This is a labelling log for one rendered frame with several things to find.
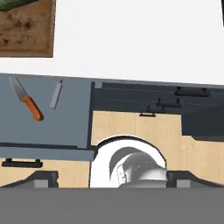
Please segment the white and grey round object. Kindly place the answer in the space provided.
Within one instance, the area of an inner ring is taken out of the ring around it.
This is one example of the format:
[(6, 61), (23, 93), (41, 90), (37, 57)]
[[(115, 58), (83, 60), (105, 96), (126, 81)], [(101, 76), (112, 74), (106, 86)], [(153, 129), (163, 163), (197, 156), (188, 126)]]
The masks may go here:
[(136, 136), (112, 136), (97, 144), (91, 188), (166, 188), (167, 164), (160, 150)]

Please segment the dark grey drawer stack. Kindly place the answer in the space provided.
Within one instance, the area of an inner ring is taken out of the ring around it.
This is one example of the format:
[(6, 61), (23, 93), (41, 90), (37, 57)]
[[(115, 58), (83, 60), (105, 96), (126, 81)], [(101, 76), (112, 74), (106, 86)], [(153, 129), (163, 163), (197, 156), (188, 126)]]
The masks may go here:
[[(179, 96), (180, 86), (102, 83), (94, 89), (94, 109), (115, 112), (141, 113), (150, 107), (157, 114), (180, 115), (182, 134), (200, 141), (224, 142), (224, 88), (207, 88), (208, 97)], [(162, 102), (175, 102), (181, 108), (158, 107)]]

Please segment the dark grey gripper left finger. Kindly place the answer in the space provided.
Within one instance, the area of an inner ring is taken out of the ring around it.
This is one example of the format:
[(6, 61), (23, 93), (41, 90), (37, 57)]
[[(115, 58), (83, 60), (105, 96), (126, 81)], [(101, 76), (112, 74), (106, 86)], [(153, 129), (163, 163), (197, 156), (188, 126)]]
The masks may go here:
[(35, 171), (25, 179), (3, 185), (3, 188), (58, 188), (58, 178), (57, 171)]

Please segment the wooden cutting board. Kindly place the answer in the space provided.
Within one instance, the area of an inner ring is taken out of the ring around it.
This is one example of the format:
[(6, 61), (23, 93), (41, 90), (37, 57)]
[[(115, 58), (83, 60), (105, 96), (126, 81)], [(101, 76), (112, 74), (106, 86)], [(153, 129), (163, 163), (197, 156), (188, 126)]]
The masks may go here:
[(53, 56), (56, 0), (0, 11), (0, 57)]

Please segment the green cucumber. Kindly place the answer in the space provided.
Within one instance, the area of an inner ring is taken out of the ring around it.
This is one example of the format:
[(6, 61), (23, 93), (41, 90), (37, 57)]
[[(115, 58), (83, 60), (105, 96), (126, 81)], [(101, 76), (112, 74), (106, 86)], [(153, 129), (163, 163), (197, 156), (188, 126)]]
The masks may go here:
[(27, 4), (32, 4), (38, 0), (0, 0), (0, 11), (10, 11)]

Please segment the orange-handled kitchen knife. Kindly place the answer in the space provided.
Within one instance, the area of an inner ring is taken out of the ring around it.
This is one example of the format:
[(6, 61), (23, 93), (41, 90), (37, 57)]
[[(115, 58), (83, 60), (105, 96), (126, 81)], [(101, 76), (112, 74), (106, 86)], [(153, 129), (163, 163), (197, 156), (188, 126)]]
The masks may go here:
[(42, 114), (36, 102), (27, 94), (24, 87), (16, 77), (10, 77), (10, 84), (17, 95), (17, 98), (26, 105), (30, 110), (31, 115), (36, 121), (43, 121), (44, 115)]

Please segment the grey-blue open drawer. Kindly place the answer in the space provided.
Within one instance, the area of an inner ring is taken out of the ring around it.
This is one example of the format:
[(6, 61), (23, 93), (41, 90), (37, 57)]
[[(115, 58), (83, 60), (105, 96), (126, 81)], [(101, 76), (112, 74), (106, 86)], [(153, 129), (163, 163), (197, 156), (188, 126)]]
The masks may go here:
[[(36, 102), (43, 121), (32, 118), (19, 101), (10, 77), (0, 75), (0, 157), (90, 161), (88, 136), (92, 86), (89, 80), (48, 76), (17, 77)], [(57, 107), (50, 110), (53, 91), (62, 81)]]

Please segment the grey peeler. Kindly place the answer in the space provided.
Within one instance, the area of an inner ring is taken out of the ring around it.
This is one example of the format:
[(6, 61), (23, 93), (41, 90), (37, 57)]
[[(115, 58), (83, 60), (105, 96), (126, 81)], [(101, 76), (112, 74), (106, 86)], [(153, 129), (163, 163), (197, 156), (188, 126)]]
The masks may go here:
[(59, 100), (59, 97), (60, 97), (60, 91), (62, 89), (62, 81), (60, 80), (54, 91), (53, 91), (53, 94), (52, 94), (52, 100), (51, 100), (51, 103), (50, 103), (50, 110), (54, 110), (56, 109), (57, 107), (57, 103), (58, 103), (58, 100)]

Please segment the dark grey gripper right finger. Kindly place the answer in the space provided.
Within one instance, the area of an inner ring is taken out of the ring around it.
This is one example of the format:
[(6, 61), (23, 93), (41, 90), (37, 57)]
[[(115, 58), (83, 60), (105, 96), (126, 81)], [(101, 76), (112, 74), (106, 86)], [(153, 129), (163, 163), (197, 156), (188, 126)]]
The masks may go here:
[(169, 188), (197, 188), (197, 187), (222, 187), (223, 184), (198, 178), (190, 171), (168, 171), (167, 187)]

